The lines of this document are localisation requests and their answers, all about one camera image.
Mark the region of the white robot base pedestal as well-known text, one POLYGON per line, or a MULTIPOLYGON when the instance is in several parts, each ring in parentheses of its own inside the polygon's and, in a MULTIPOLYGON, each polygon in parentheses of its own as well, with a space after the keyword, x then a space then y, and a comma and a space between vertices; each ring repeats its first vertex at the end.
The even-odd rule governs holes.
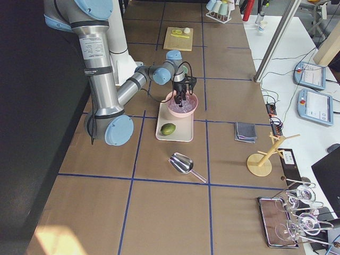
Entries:
POLYGON ((117 0, 113 0, 113 11, 108 22, 107 41, 110 62, 113 69, 114 84, 121 86, 135 73, 136 68, 141 65, 142 62, 135 62, 129 54, 120 5, 117 0))

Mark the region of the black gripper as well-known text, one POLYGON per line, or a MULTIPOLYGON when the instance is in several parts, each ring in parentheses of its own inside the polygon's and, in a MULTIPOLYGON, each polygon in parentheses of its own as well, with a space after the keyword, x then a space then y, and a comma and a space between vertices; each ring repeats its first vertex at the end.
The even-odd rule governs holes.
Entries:
POLYGON ((193 76, 186 75, 182 81, 174 82, 174 90, 176 91, 176 96, 174 100, 176 104, 183 107, 183 101, 186 101, 186 92, 193 94, 194 86, 196 85, 197 78, 193 76))

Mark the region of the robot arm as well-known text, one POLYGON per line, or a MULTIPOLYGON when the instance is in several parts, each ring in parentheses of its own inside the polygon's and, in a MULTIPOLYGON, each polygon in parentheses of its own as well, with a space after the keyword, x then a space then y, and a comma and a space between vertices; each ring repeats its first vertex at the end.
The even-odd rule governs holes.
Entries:
POLYGON ((130 139, 134 124, 124 106, 147 82, 171 82, 178 105, 196 85, 196 78, 184 72, 178 50, 169 51, 157 66, 133 60, 118 1, 45 1, 44 10, 50 28, 75 33, 79 38, 92 97, 92 111, 84 125, 94 140, 120 146, 130 139))

